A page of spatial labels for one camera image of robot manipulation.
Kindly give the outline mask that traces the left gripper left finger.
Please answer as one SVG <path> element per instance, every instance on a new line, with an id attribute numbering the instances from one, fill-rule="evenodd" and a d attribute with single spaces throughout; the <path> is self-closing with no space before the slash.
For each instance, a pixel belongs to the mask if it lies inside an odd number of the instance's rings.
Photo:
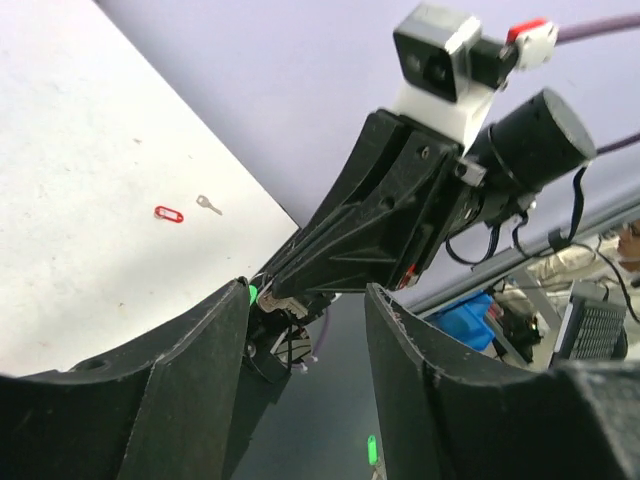
<path id="1" fill-rule="evenodd" d="M 285 381 L 243 362 L 248 287 L 67 372 L 1 380 L 5 479 L 227 479 Z"/>

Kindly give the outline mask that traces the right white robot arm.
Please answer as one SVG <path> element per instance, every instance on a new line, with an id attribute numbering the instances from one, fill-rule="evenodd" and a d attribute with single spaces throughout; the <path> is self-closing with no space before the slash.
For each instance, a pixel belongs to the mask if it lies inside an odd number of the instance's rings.
<path id="1" fill-rule="evenodd" d="M 594 158 L 579 117 L 543 89 L 484 127 L 469 149 L 405 116 L 371 113 L 309 223 L 267 263 L 276 299 L 410 285 L 440 246 L 495 227 Z"/>

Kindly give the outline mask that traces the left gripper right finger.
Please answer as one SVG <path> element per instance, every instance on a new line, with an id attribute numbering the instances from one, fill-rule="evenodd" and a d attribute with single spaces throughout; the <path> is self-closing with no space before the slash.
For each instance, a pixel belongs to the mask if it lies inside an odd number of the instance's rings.
<path id="1" fill-rule="evenodd" d="M 424 323 L 381 287 L 366 334 L 390 479 L 635 479 L 639 366 L 532 372 Z"/>

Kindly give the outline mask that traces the green key tag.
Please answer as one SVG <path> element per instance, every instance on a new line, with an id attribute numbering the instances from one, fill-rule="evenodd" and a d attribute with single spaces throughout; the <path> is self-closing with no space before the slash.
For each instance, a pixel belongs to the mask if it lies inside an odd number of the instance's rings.
<path id="1" fill-rule="evenodd" d="M 253 304 L 258 296 L 258 288 L 255 285 L 249 286 L 249 304 Z"/>

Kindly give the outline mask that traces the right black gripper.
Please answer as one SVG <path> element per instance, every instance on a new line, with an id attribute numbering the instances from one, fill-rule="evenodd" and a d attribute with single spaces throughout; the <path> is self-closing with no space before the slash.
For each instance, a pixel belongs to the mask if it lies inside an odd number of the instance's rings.
<path id="1" fill-rule="evenodd" d="M 263 282 L 277 299 L 415 285 L 463 209 L 468 170 L 455 142 L 371 113 L 309 222 L 263 267 Z"/>

